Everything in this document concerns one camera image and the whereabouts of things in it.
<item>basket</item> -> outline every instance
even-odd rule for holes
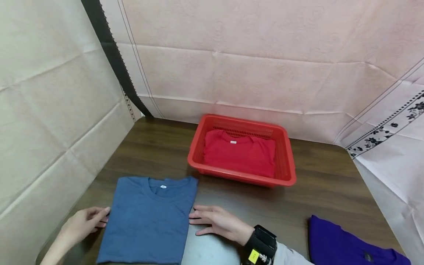
[[[203,164],[205,134],[213,129],[224,130],[233,137],[255,136],[263,139],[273,139],[276,144],[274,177],[268,178]],[[293,153],[287,132],[283,127],[269,123],[206,114],[202,117],[197,127],[187,160],[189,165],[197,169],[201,174],[259,186],[292,186],[296,182]]]

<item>right hand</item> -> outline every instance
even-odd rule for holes
[[[219,206],[195,205],[194,210],[193,213],[189,214],[190,224],[211,225],[197,231],[197,236],[203,234],[218,234],[244,246],[255,230],[253,227]]]

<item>neckline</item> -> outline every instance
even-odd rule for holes
[[[183,191],[179,193],[177,196],[173,196],[173,197],[161,197],[156,195],[152,191],[152,189],[150,188],[150,184],[156,187],[165,185],[167,187],[176,188],[176,187],[183,187],[183,186],[190,187],[192,186],[193,183],[194,183],[193,177],[191,176],[186,177],[184,179],[180,179],[180,180],[174,180],[174,179],[158,180],[158,179],[152,179],[150,177],[147,177],[147,178],[143,178],[143,189],[146,195],[155,201],[162,202],[162,203],[175,203],[177,201],[184,199],[187,195],[187,192]]]
[[[230,141],[236,141],[238,144],[243,144],[246,142],[251,142],[252,138],[250,136],[244,136],[244,137],[233,137],[230,136],[226,131],[222,130],[221,134],[222,139],[230,143]]]

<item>gray sleeve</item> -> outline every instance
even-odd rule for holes
[[[274,265],[313,265],[301,254],[277,242]]]

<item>black strip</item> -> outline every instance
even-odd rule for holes
[[[162,118],[165,118],[165,116],[160,112],[158,105],[156,104],[156,101],[153,97],[153,93],[150,91],[149,83],[147,82],[147,76],[143,75],[143,73],[144,73],[143,64],[141,63],[141,58],[140,58],[140,54],[138,53],[137,44],[135,43],[135,39],[134,39],[134,36],[132,34],[131,25],[128,23],[128,27],[129,27],[129,31],[128,31],[127,25],[125,23],[124,14],[125,14],[125,17],[128,21],[127,11],[125,11],[125,6],[122,3],[122,8],[124,10],[124,13],[122,13],[122,9],[121,9],[121,5],[119,4],[119,0],[117,0],[117,1],[118,1],[118,5],[119,5],[119,10],[121,12],[122,20],[124,20],[125,29],[127,30],[128,39],[131,42],[131,47],[132,47],[132,50],[133,50],[133,53],[134,53],[134,57],[135,57],[135,60],[137,61],[138,70],[140,71],[140,75],[143,78],[143,82],[144,82],[144,85],[146,87],[147,93],[149,94],[149,98],[152,101],[152,104],[156,108],[157,112],[161,115]]]
[[[134,103],[134,105],[147,117],[153,117],[150,111],[143,104],[141,99],[137,96],[134,85],[128,74],[127,68],[122,60],[121,54],[118,50],[115,40],[110,32],[109,25],[104,15],[102,5],[99,0],[81,0],[88,18],[99,38],[103,51],[109,60],[112,69],[118,78],[125,94]]]

